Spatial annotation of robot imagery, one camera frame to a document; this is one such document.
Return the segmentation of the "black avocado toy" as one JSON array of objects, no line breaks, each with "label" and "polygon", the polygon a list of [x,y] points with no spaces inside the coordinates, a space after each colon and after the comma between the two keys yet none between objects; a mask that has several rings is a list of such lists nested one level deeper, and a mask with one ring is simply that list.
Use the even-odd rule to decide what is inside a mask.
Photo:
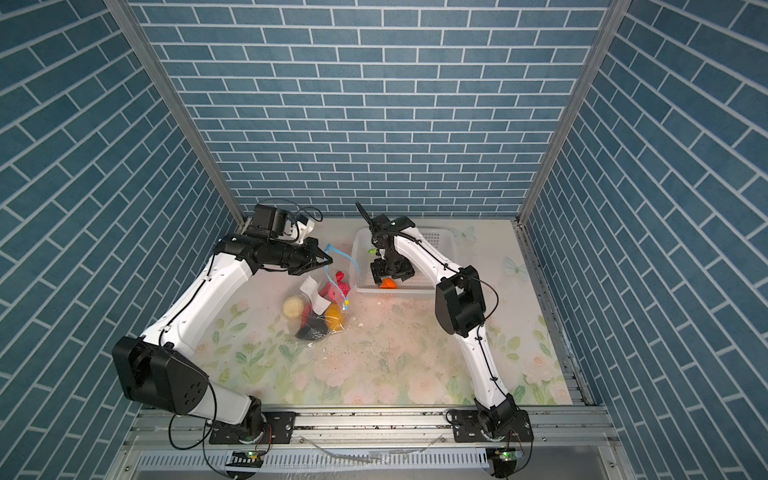
[{"label": "black avocado toy", "polygon": [[295,334],[295,337],[304,341],[317,341],[325,338],[329,328],[324,318],[309,318]]}]

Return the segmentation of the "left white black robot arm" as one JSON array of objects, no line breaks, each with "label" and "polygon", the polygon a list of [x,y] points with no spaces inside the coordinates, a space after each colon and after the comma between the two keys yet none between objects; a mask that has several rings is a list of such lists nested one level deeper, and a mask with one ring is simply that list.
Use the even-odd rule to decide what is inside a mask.
[{"label": "left white black robot arm", "polygon": [[215,383],[193,361],[207,328],[230,297],[258,271],[299,276],[332,264],[309,237],[300,244],[230,235],[214,247],[201,274],[153,325],[112,350],[125,397],[177,415],[230,425],[241,442],[259,441],[266,419],[259,399]]}]

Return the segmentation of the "cream white bun toy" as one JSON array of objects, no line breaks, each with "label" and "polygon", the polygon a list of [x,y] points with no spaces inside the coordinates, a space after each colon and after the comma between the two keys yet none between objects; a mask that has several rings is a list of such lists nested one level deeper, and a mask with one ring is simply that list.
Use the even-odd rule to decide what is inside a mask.
[{"label": "cream white bun toy", "polygon": [[292,295],[286,298],[282,303],[282,313],[289,320],[300,320],[302,318],[306,302],[300,295]]}]

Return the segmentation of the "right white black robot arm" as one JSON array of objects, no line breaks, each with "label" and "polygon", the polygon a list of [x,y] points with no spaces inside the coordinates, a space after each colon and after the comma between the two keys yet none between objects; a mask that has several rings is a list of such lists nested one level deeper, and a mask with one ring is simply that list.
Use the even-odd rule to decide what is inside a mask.
[{"label": "right white black robot arm", "polygon": [[532,443],[528,412],[517,405],[504,386],[490,353],[484,282],[476,269],[450,260],[411,223],[399,227],[392,221],[371,226],[369,231],[377,249],[377,259],[371,263],[376,282],[385,278],[406,280],[417,269],[434,284],[435,317],[441,328],[458,342],[484,436],[490,440]]}]

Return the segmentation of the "clear zip top bag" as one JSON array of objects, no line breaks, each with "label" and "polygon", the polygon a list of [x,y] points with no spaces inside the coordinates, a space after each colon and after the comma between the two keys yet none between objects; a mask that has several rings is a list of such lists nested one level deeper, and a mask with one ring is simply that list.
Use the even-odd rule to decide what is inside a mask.
[{"label": "clear zip top bag", "polygon": [[[345,328],[346,319],[351,315],[351,294],[356,288],[356,283],[352,278],[352,276],[359,272],[360,270],[359,266],[357,262],[348,253],[338,249],[333,244],[328,244],[325,247],[324,251],[333,258],[333,263],[329,266],[320,268],[317,271],[314,271],[308,274],[306,278],[303,280],[303,282],[300,283],[298,286],[295,286],[292,290],[290,290],[283,299],[284,301],[286,298],[292,295],[300,295],[304,298],[306,302],[305,309],[304,309],[302,318],[300,320],[287,319],[282,313],[282,305],[281,305],[281,314],[284,317],[284,319],[287,321],[288,331],[294,337],[298,329],[303,324],[305,324],[309,318],[312,318],[312,317],[324,318],[324,313],[326,309],[332,303],[335,303],[321,297],[319,295],[319,290],[327,283],[327,278],[329,276],[332,276],[336,271],[343,271],[345,273],[345,280],[347,283],[350,284],[352,288],[348,296],[348,303],[346,305],[340,305],[336,303],[344,312],[344,327],[341,331],[343,331]],[[341,331],[331,332],[329,330],[329,333],[326,337],[332,334],[340,333]],[[312,342],[309,342],[309,341],[304,341],[304,342],[314,343],[318,341],[320,340],[312,341]]]}]

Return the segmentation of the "yellow potato toy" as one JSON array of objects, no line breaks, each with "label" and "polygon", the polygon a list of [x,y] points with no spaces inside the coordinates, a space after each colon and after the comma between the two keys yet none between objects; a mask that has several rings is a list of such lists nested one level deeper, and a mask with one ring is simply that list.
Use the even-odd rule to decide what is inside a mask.
[{"label": "yellow potato toy", "polygon": [[324,313],[325,324],[331,332],[339,332],[344,327],[344,312],[336,304],[332,303]]}]

